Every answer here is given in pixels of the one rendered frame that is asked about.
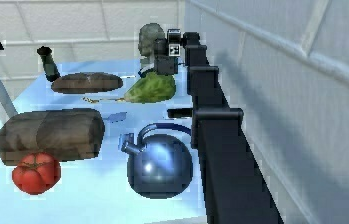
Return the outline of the blue round kettle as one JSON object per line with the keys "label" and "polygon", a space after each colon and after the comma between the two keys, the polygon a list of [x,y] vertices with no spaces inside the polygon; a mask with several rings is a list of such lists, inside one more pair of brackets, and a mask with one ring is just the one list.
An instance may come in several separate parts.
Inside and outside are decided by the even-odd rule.
{"label": "blue round kettle", "polygon": [[157,129],[191,134],[174,123],[152,123],[133,133],[121,134],[118,149],[128,155],[127,178],[130,187],[149,199],[168,199],[181,194],[193,178],[192,156],[186,145],[168,134],[146,136]]}

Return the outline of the flat round brown bread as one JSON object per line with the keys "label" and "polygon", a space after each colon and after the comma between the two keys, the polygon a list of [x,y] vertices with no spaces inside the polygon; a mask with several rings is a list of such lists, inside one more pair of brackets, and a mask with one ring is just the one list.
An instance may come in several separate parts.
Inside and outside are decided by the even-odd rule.
{"label": "flat round brown bread", "polygon": [[123,86],[123,80],[105,72],[78,72],[67,74],[51,84],[54,92],[62,94],[86,94],[108,92]]}

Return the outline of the small blue spatula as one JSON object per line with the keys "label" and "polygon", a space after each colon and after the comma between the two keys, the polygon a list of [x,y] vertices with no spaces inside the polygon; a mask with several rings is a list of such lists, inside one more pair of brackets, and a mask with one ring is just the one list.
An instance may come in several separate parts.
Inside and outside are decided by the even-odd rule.
{"label": "small blue spatula", "polygon": [[126,112],[117,112],[117,113],[113,113],[110,115],[106,115],[104,117],[105,121],[108,121],[110,123],[116,123],[116,122],[120,122],[126,119],[127,113]]}

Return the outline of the red tomato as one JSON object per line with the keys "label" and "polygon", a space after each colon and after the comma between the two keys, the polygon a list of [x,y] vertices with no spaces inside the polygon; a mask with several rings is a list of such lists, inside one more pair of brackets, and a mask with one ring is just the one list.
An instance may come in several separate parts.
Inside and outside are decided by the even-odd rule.
{"label": "red tomato", "polygon": [[29,195],[48,191],[60,178],[60,162],[45,152],[26,155],[12,171],[15,186]]}

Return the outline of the brown bread loaf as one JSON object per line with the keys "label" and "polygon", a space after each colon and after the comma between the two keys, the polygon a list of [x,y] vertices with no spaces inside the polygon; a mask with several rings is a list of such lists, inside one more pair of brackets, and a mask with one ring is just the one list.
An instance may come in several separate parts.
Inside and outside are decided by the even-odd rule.
{"label": "brown bread loaf", "polygon": [[0,129],[0,159],[14,166],[30,153],[46,152],[60,162],[99,155],[105,124],[91,108],[17,114]]}

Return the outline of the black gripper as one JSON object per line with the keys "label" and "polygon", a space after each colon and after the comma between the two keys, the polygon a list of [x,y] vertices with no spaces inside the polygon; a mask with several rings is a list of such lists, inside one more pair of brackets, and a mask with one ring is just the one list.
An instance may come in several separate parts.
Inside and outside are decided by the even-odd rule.
{"label": "black gripper", "polygon": [[154,43],[154,69],[144,67],[139,70],[141,78],[145,78],[154,70],[159,75],[174,75],[178,73],[179,44],[169,43],[166,38],[158,38]]}

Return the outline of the black flat bar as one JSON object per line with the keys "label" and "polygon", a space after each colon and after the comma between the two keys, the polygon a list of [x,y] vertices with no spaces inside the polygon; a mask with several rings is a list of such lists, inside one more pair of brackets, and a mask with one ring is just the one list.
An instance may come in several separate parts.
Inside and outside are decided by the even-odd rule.
{"label": "black flat bar", "polygon": [[167,110],[167,116],[171,119],[189,118],[192,116],[191,108],[171,108]]}

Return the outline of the thin golden fork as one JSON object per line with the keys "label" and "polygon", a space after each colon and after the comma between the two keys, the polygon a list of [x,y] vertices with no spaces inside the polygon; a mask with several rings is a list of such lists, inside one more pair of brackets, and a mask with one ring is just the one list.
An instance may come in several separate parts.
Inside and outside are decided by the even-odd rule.
{"label": "thin golden fork", "polygon": [[82,100],[91,103],[91,104],[96,104],[96,103],[101,103],[102,101],[114,101],[114,102],[126,102],[125,98],[89,98],[89,97],[82,97]]}

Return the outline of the dark green bottle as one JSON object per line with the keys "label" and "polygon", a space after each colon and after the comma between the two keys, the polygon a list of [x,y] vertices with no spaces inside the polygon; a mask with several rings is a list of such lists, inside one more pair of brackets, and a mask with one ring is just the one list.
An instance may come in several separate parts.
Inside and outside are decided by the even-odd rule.
{"label": "dark green bottle", "polygon": [[54,82],[57,80],[60,77],[60,73],[56,63],[53,60],[52,49],[46,46],[41,46],[37,49],[37,54],[41,58],[46,79],[49,82]]}

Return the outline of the green lettuce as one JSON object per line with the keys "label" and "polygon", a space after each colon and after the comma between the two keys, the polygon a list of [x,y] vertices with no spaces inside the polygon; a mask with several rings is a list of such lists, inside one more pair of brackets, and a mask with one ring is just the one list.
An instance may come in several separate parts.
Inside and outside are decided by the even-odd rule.
{"label": "green lettuce", "polygon": [[171,99],[175,93],[176,83],[173,75],[148,72],[124,94],[124,100],[131,103],[157,103]]}

